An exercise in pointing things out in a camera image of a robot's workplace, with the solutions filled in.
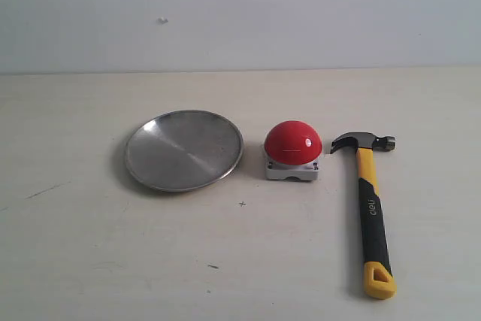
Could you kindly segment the yellow black claw hammer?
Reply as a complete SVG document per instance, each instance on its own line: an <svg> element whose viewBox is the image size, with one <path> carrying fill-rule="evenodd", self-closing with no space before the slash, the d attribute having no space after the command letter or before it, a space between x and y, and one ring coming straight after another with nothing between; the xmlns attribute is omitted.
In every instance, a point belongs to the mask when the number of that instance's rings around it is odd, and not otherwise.
<svg viewBox="0 0 481 321"><path fill-rule="evenodd" d="M362 230L363 287L371 298L385 300L397 292L392 275L380 201L374 151L395 149L395 137L369 132L348 132L331 143L330 153L344 147L355 150L358 166L358 205Z"/></svg>

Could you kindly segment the red dome push button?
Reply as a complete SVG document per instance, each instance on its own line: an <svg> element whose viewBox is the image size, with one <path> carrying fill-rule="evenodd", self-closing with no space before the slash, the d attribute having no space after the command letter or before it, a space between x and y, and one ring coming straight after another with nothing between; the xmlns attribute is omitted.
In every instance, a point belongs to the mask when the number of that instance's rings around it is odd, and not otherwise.
<svg viewBox="0 0 481 321"><path fill-rule="evenodd" d="M264 152L268 180L318 179L322 140L309 124L288 120L275 125L266 136Z"/></svg>

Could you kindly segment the round stainless steel plate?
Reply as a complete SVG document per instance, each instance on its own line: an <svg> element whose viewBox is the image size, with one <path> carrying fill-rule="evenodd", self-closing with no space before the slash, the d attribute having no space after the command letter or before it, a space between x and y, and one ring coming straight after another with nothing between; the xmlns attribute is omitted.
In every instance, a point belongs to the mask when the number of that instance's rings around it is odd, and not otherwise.
<svg viewBox="0 0 481 321"><path fill-rule="evenodd" d="M203 110L159 115L126 142L126 169L143 186L161 192L189 192L229 175L244 152L239 128Z"/></svg>

